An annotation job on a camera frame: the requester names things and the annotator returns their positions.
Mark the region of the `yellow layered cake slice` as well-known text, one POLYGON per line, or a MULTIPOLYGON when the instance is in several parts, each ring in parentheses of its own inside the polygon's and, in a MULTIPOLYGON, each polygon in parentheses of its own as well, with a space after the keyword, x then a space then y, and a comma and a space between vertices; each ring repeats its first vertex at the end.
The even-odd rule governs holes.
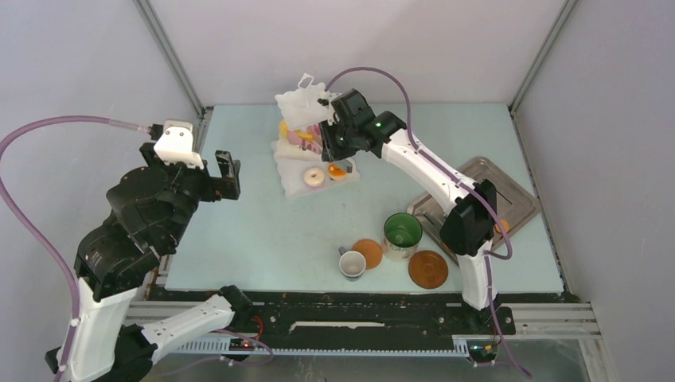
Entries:
POLYGON ((303 132, 300 130, 295 131, 296 135, 304 141, 313 142, 314 136, 311 133, 303 132))

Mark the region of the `white three-tier dessert stand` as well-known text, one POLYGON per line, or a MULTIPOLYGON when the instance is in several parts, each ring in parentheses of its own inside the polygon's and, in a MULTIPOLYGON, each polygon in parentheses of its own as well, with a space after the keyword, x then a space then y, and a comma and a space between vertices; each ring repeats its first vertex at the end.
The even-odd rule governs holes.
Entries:
MULTIPOLYGON (((328 105, 328 102, 334 100, 337 96, 336 93, 327 91, 323 82, 316 84, 314 77, 305 73, 295 90, 278 94, 275 96, 275 100, 281 111, 282 119, 286 121, 289 130, 305 132, 312 125, 318 125, 319 127, 321 122, 332 121, 332 116, 329 113, 333 112, 333 108, 328 105)), ((285 196, 289 199, 327 191, 361 179, 356 162, 352 158, 346 160, 353 163, 353 172, 348 173, 342 180, 334 181, 330 179, 328 174, 329 162, 324 162, 316 154, 302 151, 280 137, 271 144, 271 148, 273 149, 273 157, 281 185, 285 196), (311 188, 305 185, 302 175, 305 170, 315 166, 324 171, 326 180, 322 186, 311 188)))

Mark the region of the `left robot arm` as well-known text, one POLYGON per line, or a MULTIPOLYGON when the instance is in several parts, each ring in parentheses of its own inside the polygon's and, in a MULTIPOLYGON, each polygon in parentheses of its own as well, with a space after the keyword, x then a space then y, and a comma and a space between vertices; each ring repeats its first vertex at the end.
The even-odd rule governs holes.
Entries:
POLYGON ((220 175, 206 166, 167 164, 151 143, 140 148, 145 165, 107 191, 110 215, 77 248, 74 271, 80 313, 74 334, 45 359, 63 381, 139 381, 163 357, 212 331, 242 331, 252 302, 224 286, 194 308, 145 325, 127 325, 131 301, 162 257, 172 255, 202 202, 240 195, 240 162, 216 153, 220 175))

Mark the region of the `large floral green-inside mug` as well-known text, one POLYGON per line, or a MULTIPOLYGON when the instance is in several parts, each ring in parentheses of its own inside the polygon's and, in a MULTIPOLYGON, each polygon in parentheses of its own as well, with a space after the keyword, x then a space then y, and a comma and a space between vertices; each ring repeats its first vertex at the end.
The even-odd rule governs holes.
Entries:
POLYGON ((423 227, 413 215, 398 212, 384 222, 383 233, 384 257, 393 262, 404 262, 417 252, 423 227))

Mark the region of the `pink-tipped metal tongs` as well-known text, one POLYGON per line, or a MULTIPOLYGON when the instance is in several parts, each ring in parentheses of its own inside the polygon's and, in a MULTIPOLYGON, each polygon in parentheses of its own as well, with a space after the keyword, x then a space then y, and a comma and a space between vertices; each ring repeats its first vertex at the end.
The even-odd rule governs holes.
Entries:
MULTIPOLYGON (((301 140, 295 133, 297 130, 289 130, 288 135, 287 135, 287 141, 291 145, 297 146, 300 150, 306 151, 306 152, 311 152, 313 154, 316 154, 319 156, 321 160, 322 158, 322 152, 323 152, 323 143, 322 143, 322 135, 321 131, 318 127, 318 125, 312 125, 307 128, 307 133, 311 133, 314 136, 314 141, 313 142, 308 142, 301 140)), ((349 160, 341 160, 337 162, 330 162, 334 163, 337 166, 341 167, 343 170, 347 171, 348 173, 353 172, 353 163, 350 162, 349 160)))

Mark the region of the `small wooden coaster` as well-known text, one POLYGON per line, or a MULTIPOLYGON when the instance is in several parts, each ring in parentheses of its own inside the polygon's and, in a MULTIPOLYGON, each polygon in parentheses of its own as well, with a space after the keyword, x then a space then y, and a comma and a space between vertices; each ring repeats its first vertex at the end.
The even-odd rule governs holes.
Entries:
POLYGON ((353 251, 361 253, 365 258, 365 269, 372 270, 380 265, 383 259, 383 250, 381 246, 371 239, 358 240, 353 246, 353 251))

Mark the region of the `orange glazed donut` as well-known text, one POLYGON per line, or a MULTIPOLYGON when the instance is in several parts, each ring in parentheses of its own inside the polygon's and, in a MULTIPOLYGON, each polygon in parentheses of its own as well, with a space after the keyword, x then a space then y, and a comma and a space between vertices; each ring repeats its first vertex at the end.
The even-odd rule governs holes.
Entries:
POLYGON ((337 166, 334 163, 330 163, 327 167, 328 174, 331 180, 339 181, 346 177, 348 174, 347 171, 343 170, 341 167, 337 166))

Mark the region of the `large wooden coaster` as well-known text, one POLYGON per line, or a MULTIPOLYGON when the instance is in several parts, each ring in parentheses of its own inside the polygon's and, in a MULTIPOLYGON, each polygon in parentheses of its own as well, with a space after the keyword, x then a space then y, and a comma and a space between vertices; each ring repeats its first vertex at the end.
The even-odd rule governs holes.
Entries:
POLYGON ((448 278, 447 261, 437 252, 416 252, 408 262, 408 275, 415 285, 432 290, 441 287, 448 278))

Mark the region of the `yellow swirl roll cake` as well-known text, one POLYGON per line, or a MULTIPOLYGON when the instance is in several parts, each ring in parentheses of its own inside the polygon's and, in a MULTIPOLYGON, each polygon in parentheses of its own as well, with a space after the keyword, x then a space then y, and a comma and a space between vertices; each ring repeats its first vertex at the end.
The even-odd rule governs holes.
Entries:
POLYGON ((288 132, 289 132, 289 127, 288 127, 286 121, 282 119, 279 122, 279 137, 287 139, 288 132))

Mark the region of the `white glazed donut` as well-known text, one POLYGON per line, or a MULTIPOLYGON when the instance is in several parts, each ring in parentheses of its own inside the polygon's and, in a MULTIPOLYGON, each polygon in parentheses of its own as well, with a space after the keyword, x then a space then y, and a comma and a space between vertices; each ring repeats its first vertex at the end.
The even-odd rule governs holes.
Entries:
POLYGON ((321 168, 315 166, 305 170, 302 179, 306 186, 317 188, 323 185, 326 180, 326 175, 321 168))

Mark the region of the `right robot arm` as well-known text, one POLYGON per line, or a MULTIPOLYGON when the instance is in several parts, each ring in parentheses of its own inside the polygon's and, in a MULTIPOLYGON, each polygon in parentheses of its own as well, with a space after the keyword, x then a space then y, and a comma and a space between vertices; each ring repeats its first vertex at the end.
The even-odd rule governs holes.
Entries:
POLYGON ((462 312, 464 325, 475 333, 486 331, 495 321, 490 303, 497 296, 484 260, 497 223, 494 184, 451 168, 405 121, 390 111, 376 114, 355 89, 340 95, 321 92, 317 101, 327 111, 319 123, 323 161, 339 162, 367 151, 404 171, 441 207, 445 221, 439 238, 457 258, 468 305, 462 312))

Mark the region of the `stainless steel tray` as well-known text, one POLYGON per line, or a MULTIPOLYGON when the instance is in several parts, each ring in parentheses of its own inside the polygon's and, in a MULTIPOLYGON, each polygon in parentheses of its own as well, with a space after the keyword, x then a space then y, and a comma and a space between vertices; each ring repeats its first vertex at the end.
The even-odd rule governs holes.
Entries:
MULTIPOLYGON (((478 182, 487 179, 493 183, 497 195, 497 214, 506 221, 505 227, 510 238, 540 214, 539 201, 488 158, 472 158, 459 167, 459 172, 478 182)), ((417 218, 423 231, 443 249, 453 263, 458 262, 455 253, 439 238, 439 230, 445 217, 442 208, 429 193, 415 199, 408 206, 407 213, 417 218)))

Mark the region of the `small white grey cup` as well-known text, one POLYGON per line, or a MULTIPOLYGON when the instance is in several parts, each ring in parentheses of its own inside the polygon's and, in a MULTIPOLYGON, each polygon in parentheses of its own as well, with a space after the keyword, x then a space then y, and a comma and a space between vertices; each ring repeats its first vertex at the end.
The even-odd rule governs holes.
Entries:
POLYGON ((365 257, 359 251, 347 251, 344 247, 339 248, 339 254, 338 267, 341 274, 351 282, 360 279, 366 271, 365 257))

